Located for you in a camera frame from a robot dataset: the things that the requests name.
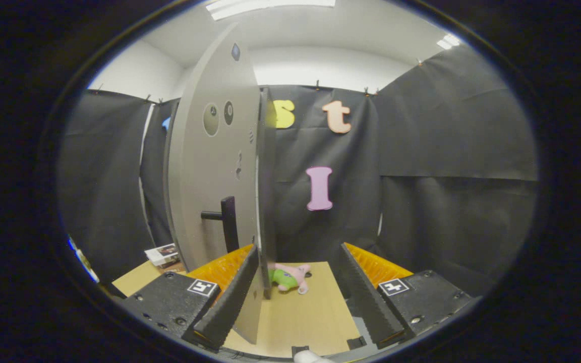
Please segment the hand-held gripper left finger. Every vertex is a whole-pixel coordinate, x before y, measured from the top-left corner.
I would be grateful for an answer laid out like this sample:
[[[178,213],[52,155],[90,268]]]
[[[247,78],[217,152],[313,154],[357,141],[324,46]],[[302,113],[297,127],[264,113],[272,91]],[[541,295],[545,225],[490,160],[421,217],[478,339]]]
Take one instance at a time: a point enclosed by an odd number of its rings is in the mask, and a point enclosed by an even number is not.
[[[246,301],[261,300],[250,292],[259,269],[258,250],[251,244],[188,274],[163,273],[119,304],[171,339],[220,349]]]

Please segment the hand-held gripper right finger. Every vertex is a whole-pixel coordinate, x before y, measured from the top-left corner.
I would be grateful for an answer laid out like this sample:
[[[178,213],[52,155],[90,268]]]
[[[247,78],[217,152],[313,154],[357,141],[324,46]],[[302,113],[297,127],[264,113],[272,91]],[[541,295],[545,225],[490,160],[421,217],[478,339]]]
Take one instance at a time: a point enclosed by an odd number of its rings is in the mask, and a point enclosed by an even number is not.
[[[341,287],[378,348],[440,328],[474,299],[433,270],[412,273],[348,243],[341,245]]]

